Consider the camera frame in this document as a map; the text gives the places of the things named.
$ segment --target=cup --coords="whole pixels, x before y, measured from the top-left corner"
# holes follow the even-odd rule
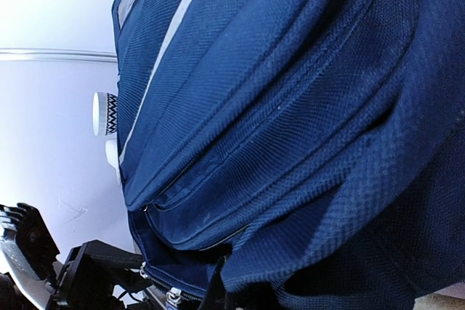
[[[116,132],[118,97],[107,92],[95,92],[92,121],[95,136],[107,136]]]

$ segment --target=textured fabric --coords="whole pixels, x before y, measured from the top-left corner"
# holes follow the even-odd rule
[[[412,309],[465,277],[463,0],[192,0],[155,63],[181,3],[143,0],[118,52],[151,277],[202,298],[228,256],[228,293],[286,309]]]

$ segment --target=patterned cup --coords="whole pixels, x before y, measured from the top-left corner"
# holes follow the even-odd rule
[[[95,92],[92,119],[95,136],[107,136],[116,132],[118,97],[106,92]]]

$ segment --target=white stripe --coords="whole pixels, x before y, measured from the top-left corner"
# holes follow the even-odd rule
[[[176,34],[179,26],[181,25],[182,19],[186,15],[186,12],[190,6],[190,3],[192,3],[192,0],[181,0],[181,2],[179,3],[179,6],[176,9],[176,12],[173,15],[173,18],[171,19],[171,22],[169,23],[169,27],[165,34],[165,38],[163,39],[163,42],[161,43],[160,51],[158,52],[157,59],[155,60],[152,73],[150,74],[147,87],[145,88],[144,96],[142,97],[142,101],[140,102],[139,109],[137,110],[136,118],[134,119],[134,122],[131,127],[131,131],[129,132],[128,137],[126,138],[126,142],[124,143],[123,150],[121,151],[121,155],[119,156],[120,164],[122,164],[124,161],[124,155],[126,154],[126,148],[127,148],[128,142],[132,137],[132,133],[134,132],[134,127],[136,126],[137,119],[139,118],[140,110],[142,109],[142,105],[144,104],[148,89],[150,88],[150,85],[153,80],[153,76],[157,72],[158,66],[160,65],[160,62],[163,59],[163,56],[165,55],[165,51],[166,49],[168,49],[168,46],[171,43],[171,40],[173,39],[174,34]]]

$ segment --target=backpack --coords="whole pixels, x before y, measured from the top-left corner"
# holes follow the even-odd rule
[[[115,0],[168,309],[412,309],[465,278],[464,0]]]

